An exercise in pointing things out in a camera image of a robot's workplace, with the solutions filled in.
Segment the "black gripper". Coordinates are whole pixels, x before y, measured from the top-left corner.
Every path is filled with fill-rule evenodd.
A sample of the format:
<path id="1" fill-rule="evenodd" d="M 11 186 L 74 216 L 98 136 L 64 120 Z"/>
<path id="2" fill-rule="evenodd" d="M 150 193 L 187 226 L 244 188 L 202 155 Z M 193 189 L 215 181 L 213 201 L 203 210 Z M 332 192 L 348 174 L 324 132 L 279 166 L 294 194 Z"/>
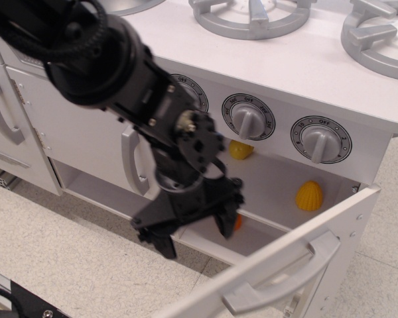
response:
<path id="1" fill-rule="evenodd" d="M 221 176 L 200 178 L 184 189 L 162 189 L 133 217 L 131 225 L 141 241 L 153 244 L 166 259 L 175 259 L 171 235 L 185 225 L 212 217 L 225 239 L 233 235 L 237 210 L 244 202 L 242 187 L 241 179 Z"/>

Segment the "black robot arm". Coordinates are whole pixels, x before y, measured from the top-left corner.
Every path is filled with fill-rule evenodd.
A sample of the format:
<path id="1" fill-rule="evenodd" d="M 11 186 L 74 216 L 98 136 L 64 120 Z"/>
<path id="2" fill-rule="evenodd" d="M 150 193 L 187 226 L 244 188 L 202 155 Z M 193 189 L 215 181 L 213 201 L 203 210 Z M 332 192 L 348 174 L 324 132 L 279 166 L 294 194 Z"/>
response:
<path id="1" fill-rule="evenodd" d="M 210 216 L 233 235 L 242 182 L 205 176 L 209 165 L 226 171 L 224 138 L 128 22 L 98 1 L 0 1 L 0 37 L 40 60 L 69 102 L 111 111 L 149 142 L 160 192 L 132 219 L 141 241 L 173 259 L 172 234 Z"/>

